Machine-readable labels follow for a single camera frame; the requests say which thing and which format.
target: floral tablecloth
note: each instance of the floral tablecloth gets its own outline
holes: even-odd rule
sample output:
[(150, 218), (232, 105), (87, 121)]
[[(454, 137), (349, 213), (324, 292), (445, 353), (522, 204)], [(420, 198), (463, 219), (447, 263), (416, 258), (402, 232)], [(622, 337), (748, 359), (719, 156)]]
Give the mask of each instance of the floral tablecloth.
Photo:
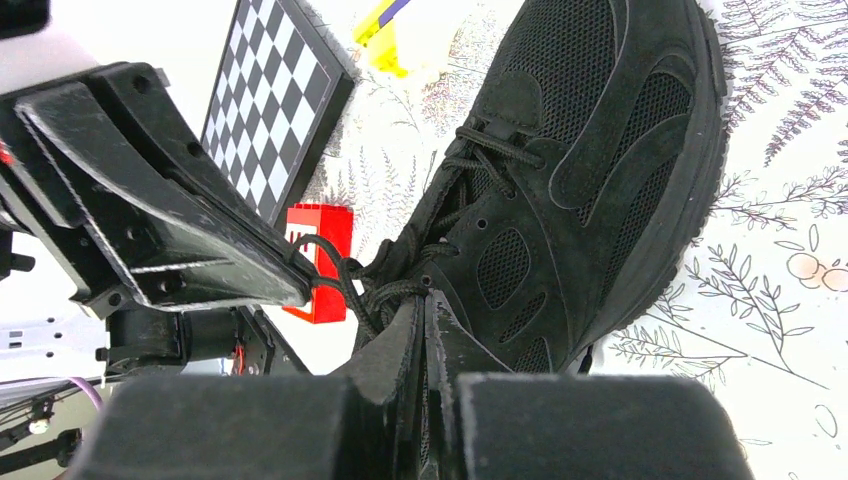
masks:
[[(305, 200), (354, 209), (363, 263), (399, 233), (521, 4), (470, 1), (448, 71), (417, 85), (353, 44), (374, 2), (304, 5), (357, 76)], [(731, 84), (726, 174), (679, 275), (603, 341), (593, 374), (703, 382), (758, 479), (848, 478), (848, 1), (701, 3)]]

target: red block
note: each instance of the red block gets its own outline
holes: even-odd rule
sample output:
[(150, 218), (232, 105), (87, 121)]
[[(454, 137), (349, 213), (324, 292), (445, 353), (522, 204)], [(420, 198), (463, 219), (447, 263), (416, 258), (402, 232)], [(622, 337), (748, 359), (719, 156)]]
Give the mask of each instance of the red block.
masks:
[[(320, 235), (332, 243), (342, 257), (350, 256), (353, 240), (353, 211), (347, 207), (298, 203), (289, 208), (286, 217), (286, 239), (294, 243), (303, 235)], [(301, 247), (301, 253), (315, 264), (318, 273), (338, 278), (330, 257), (315, 245)], [(283, 310), (309, 323), (343, 322), (347, 315), (342, 294), (330, 287), (312, 289), (312, 301), (302, 308), (283, 307)]]

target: black mesh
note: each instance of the black mesh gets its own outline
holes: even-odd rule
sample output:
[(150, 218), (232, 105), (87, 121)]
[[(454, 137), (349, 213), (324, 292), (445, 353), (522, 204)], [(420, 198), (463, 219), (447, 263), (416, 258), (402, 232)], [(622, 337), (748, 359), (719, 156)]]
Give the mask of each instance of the black mesh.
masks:
[(630, 211), (627, 213), (627, 217), (624, 219), (624, 223), (618, 233), (618, 240), (615, 243), (612, 258), (607, 267), (601, 293), (602, 298), (606, 298), (618, 276), (618, 272), (624, 266), (624, 262), (627, 261), (627, 257), (630, 256), (630, 252), (633, 251), (633, 247), (639, 241), (642, 232), (645, 231), (645, 228), (651, 221), (654, 210), (657, 209), (657, 205), (659, 205), (662, 195), (665, 192), (665, 187), (668, 185), (668, 179), (674, 170), (676, 162), (677, 157), (674, 157), (657, 168), (642, 186), (642, 189), (639, 190), (639, 194), (636, 195), (636, 199), (630, 205)]
[(533, 0), (504, 38), (489, 77), (532, 75), (542, 87), (545, 124), (540, 136), (570, 146), (598, 103), (615, 64), (608, 0)]
[(689, 110), (690, 102), (691, 95), (680, 80), (667, 73), (653, 73), (648, 76), (636, 100), (636, 106), (630, 114), (630, 119), (624, 129), (615, 156), (607, 167), (604, 181), (592, 195), (591, 200), (577, 211), (577, 217), (581, 224), (585, 226), (588, 223), (603, 184), (606, 183), (607, 178), (615, 168), (615, 164), (627, 153), (627, 150), (636, 143), (636, 140), (639, 140), (663, 121), (675, 115), (686, 113)]
[(489, 187), (492, 186), (492, 176), (485, 170), (475, 170), (471, 174), (471, 201), (476, 202)]
[(524, 327), (530, 323), (530, 320), (539, 313), (539, 310), (542, 309), (542, 305), (545, 304), (545, 294), (540, 293), (533, 297), (527, 305), (518, 312), (518, 315), (515, 316), (515, 320), (507, 327), (506, 330), (501, 333), (501, 336), (498, 338), (498, 341), (501, 343), (508, 342), (512, 340), (512, 337), (516, 336), (518, 332), (520, 332)]
[(518, 373), (550, 373), (551, 359), (548, 354), (548, 342), (542, 337), (533, 340), (533, 343), (515, 361), (512, 369)]
[(477, 266), (477, 281), (483, 298), (493, 310), (500, 308), (530, 270), (530, 252), (518, 230), (501, 233), (483, 252)]

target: black shoelace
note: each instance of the black shoelace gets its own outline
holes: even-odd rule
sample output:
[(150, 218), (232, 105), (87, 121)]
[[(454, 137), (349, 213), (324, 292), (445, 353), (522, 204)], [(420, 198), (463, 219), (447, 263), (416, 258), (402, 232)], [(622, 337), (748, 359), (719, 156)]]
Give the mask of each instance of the black shoelace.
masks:
[[(463, 139), (472, 147), (469, 158), (449, 156), (442, 162), (440, 168), (455, 169), (460, 173), (485, 171), (489, 174), (495, 188), (501, 191), (507, 198), (515, 198), (515, 186), (501, 173), (489, 157), (489, 153), (495, 153), (506, 159), (530, 165), (533, 168), (542, 169), (545, 162), (541, 157), (533, 155), (523, 149), (483, 132), (468, 127), (459, 127), (456, 136)], [(443, 216), (433, 222), (432, 232), (447, 231), (452, 227), (470, 207), (468, 192), (465, 182), (459, 183), (459, 207), (452, 213)], [(447, 243), (442, 238), (438, 243), (421, 245), (424, 238), (431, 232), (416, 232), (411, 225), (404, 227), (402, 238), (406, 239), (403, 245), (406, 254), (403, 265), (404, 272), (413, 272), (424, 263), (437, 256), (457, 256), (459, 249)], [(389, 325), (394, 316), (394, 304), (411, 295), (426, 296), (429, 289), (421, 282), (410, 279), (399, 279), (390, 281), (384, 285), (377, 285), (373, 280), (376, 272), (383, 269), (389, 251), (399, 244), (391, 240), (384, 240), (373, 262), (368, 266), (362, 266), (353, 258), (343, 258), (338, 249), (327, 239), (318, 235), (304, 235), (295, 242), (295, 251), (307, 244), (320, 247), (330, 257), (338, 272), (338, 280), (316, 275), (312, 278), (314, 286), (328, 286), (337, 289), (347, 303), (348, 308), (353, 310), (360, 326), (367, 336), (373, 340)], [(356, 291), (353, 281), (362, 282), (365, 293), (360, 295)]]

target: shoe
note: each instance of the shoe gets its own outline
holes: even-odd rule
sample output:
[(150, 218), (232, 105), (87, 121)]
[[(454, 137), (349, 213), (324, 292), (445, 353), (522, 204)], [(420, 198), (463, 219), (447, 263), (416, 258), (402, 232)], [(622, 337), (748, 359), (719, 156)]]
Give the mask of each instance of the shoe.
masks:
[(719, 53), (694, 0), (527, 0), (409, 224), (368, 267), (342, 262), (363, 330), (438, 289), (538, 373), (636, 319), (717, 189)]

